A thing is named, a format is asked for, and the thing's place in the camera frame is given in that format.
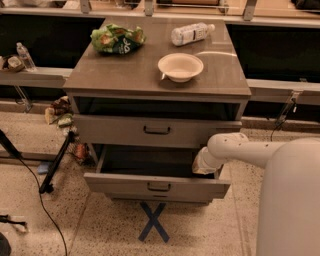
bottle cap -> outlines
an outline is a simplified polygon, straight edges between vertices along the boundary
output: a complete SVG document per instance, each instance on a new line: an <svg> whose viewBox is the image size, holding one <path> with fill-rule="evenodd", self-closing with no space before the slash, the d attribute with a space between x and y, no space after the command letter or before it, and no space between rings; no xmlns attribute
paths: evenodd
<svg viewBox="0 0 320 256"><path fill-rule="evenodd" d="M216 29L216 26L214 24L209 24L208 25L208 31L211 33Z"/></svg>

blue x-shaped base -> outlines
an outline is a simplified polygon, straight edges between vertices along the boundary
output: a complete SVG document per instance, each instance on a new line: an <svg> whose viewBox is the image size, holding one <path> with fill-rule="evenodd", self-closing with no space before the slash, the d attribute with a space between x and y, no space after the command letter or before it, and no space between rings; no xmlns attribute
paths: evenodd
<svg viewBox="0 0 320 256"><path fill-rule="evenodd" d="M150 207L145 202L141 202L140 205L141 205L142 209L145 211L145 213L148 215L149 221L148 221L146 227L142 230L142 232L139 236L139 240L144 241L146 239L147 235L149 234L151 228L154 226L156 228L156 230L159 232L163 241L168 242L169 236L168 236L167 232L161 226L160 222L158 221L158 217L160 216L160 213L163 211L166 204L160 203L154 213L152 213Z"/></svg>

dresser top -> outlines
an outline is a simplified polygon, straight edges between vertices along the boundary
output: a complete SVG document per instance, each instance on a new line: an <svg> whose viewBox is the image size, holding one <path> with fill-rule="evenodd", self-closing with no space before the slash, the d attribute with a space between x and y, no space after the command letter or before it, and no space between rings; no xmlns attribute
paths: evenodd
<svg viewBox="0 0 320 256"><path fill-rule="evenodd" d="M180 47L172 44L174 28L198 22L214 24L216 29L205 40ZM141 96L250 96L223 21L112 16L102 26L109 23L130 29L139 26L147 40L137 50L124 55L102 55L90 44L64 84L67 91ZM171 53L197 56L204 64L203 72L186 83L163 79L158 61Z"/></svg>

terrazzo floor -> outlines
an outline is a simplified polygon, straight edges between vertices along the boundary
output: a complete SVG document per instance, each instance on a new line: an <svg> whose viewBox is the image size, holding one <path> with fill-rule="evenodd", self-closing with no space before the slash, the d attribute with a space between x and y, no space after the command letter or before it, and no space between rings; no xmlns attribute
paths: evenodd
<svg viewBox="0 0 320 256"><path fill-rule="evenodd" d="M246 118L241 132L250 140L269 141L274 121ZM18 150L56 154L64 141L61 130L45 123L39 113L3 112L0 129ZM274 141L319 136L317 123L284 124L273 133ZM28 163L38 175L39 162ZM224 199L208 205L165 202L158 217L169 236L165 242L152 227L144 241L139 236L149 221L139 200L110 200L89 191L83 179L94 167L79 165L65 154L52 183L54 191L43 202L65 238L68 255L150 256L252 256L255 255L259 193L264 170L232 160L225 164L221 179L232 185ZM13 256L64 255L61 236L43 211L34 177L19 163L0 159L0 215L9 214L20 225L0 223ZM147 201L154 212L159 202Z"/></svg>

open drawer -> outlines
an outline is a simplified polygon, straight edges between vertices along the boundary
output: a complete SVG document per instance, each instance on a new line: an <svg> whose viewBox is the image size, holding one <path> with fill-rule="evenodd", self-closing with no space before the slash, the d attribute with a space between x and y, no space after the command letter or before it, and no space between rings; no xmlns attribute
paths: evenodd
<svg viewBox="0 0 320 256"><path fill-rule="evenodd" d="M111 198L210 203L229 181L196 177L197 150L105 145L97 173L85 173L90 189Z"/></svg>

